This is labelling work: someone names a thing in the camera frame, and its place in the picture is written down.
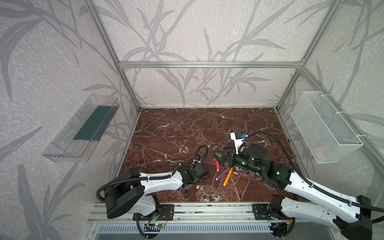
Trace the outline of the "thick pink marker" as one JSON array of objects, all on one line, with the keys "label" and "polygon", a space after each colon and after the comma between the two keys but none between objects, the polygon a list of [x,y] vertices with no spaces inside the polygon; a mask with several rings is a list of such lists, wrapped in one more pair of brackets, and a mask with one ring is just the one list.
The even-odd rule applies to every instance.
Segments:
[{"label": "thick pink marker", "polygon": [[215,161],[215,163],[216,163],[216,171],[218,172],[220,170],[220,165],[218,161]]}]

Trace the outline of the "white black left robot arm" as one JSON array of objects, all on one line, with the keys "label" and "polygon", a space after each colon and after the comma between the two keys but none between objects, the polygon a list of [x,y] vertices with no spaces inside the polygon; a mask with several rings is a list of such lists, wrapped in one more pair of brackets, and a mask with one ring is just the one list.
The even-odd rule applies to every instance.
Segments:
[{"label": "white black left robot arm", "polygon": [[182,166],[166,173],[145,174],[136,168],[124,172],[96,191],[96,197],[106,206],[107,218],[115,219],[126,213],[152,216],[161,210],[154,193],[187,191],[210,177],[203,163]]}]

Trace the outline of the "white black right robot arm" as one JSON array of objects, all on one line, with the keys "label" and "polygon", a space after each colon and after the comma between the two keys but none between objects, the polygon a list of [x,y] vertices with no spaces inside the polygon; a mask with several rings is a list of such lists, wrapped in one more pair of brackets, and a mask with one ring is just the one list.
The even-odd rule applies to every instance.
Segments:
[{"label": "white black right robot arm", "polygon": [[348,240],[370,240],[373,237],[372,205],[365,196],[352,197],[318,185],[297,171],[270,159],[262,146],[252,144],[244,154],[236,150],[213,151],[219,165],[238,166],[262,178],[262,182],[308,200],[306,203],[284,196],[274,196],[269,212],[289,218],[311,220],[339,231]]}]

